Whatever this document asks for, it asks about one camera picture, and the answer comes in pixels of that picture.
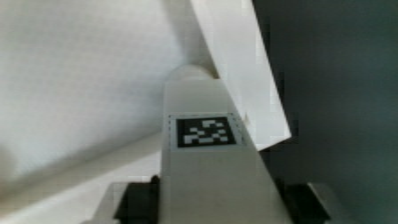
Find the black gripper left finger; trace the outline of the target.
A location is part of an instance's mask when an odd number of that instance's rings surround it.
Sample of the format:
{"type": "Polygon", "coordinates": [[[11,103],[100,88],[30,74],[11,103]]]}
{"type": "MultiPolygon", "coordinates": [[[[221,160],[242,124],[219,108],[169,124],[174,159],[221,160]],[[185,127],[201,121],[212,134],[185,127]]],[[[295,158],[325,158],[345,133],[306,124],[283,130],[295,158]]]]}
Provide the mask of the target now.
{"type": "Polygon", "coordinates": [[[112,183],[87,224],[158,224],[160,177],[112,183]]]}

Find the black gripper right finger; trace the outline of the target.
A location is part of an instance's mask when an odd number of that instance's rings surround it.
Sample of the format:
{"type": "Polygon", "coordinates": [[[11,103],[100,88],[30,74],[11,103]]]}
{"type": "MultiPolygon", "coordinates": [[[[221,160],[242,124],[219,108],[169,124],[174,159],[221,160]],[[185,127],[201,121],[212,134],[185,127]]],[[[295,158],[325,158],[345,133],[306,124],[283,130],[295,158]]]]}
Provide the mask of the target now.
{"type": "Polygon", "coordinates": [[[276,186],[293,224],[359,224],[325,184],[288,184],[277,178],[276,186]]]}

